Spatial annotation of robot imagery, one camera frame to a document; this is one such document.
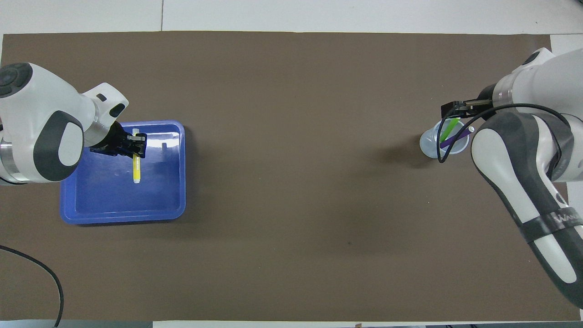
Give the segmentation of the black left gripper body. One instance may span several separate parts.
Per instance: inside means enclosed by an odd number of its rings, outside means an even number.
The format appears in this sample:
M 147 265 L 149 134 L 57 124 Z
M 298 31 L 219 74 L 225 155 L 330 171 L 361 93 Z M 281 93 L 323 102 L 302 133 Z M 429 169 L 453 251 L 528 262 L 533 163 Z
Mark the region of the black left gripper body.
M 90 152 L 94 152 L 107 156 L 126 156 L 123 151 L 120 151 L 122 141 L 126 138 L 126 132 L 118 121 L 114 121 L 111 125 L 107 135 L 97 143 L 90 147 Z

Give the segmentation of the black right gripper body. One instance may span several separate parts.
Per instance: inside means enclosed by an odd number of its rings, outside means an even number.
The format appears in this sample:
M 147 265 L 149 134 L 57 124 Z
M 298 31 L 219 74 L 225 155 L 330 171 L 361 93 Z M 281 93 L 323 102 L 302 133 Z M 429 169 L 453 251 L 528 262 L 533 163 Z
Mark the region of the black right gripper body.
M 479 105 L 476 105 L 476 112 L 482 113 L 485 110 L 493 108 L 493 93 L 494 93 L 495 86 L 487 86 L 483 89 L 479 95 L 477 96 L 476 100 L 481 102 Z

